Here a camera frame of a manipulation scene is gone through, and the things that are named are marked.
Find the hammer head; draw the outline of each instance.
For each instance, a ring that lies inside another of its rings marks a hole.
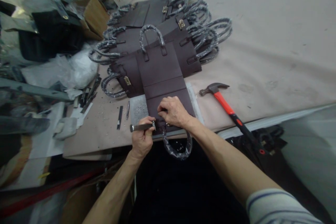
[[[211,94],[214,94],[214,93],[217,93],[219,92],[219,88],[228,88],[230,87],[229,85],[226,85],[226,84],[223,84],[223,83],[212,83],[210,84],[206,89],[202,89],[199,91],[200,95],[201,96],[204,96],[205,94],[207,93],[211,93]]]

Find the striped sleeve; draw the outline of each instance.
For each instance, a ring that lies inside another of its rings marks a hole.
[[[246,201],[250,223],[322,223],[305,209],[290,193],[280,189],[255,192]]]

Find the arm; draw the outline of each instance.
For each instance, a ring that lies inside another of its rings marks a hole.
[[[193,135],[227,188],[243,206],[254,192],[267,188],[282,189],[239,150],[189,115],[177,97],[163,98],[157,110],[167,123]]]
[[[146,117],[139,124],[151,124],[154,117]],[[146,131],[135,131],[132,134],[132,150],[113,179],[105,187],[83,224],[118,223],[119,216],[133,179],[144,157],[153,145],[154,127]]]

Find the gold metal clasp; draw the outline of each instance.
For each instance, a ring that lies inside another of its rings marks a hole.
[[[183,22],[183,19],[180,19],[180,21],[178,22],[178,26],[180,28],[180,30],[182,30],[182,28],[185,26],[184,22]]]
[[[126,82],[127,86],[131,85],[131,82],[127,76],[124,77],[124,81]]]
[[[164,6],[162,9],[162,13],[167,13],[167,11],[168,11],[168,6]]]

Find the forearm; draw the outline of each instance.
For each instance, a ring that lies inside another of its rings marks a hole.
[[[126,196],[141,164],[129,152],[125,162],[97,199],[83,223],[118,223]]]
[[[266,188],[281,189],[245,155],[196,118],[192,118],[185,129],[194,136],[225,185],[243,206],[253,192]]]

